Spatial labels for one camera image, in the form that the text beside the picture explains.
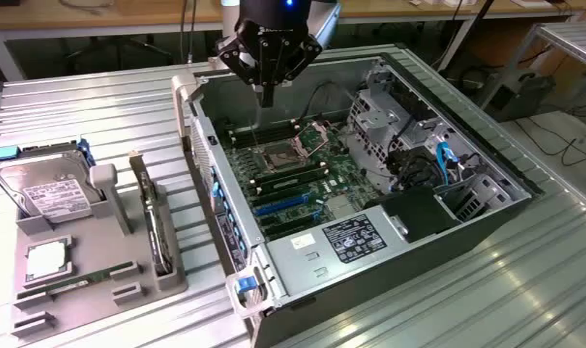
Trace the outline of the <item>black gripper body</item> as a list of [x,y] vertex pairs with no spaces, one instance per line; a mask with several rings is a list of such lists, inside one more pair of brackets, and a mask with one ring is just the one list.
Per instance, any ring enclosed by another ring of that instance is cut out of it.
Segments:
[[236,36],[260,63],[269,85],[270,63],[276,61],[284,39],[297,42],[309,32],[310,1],[242,1]]

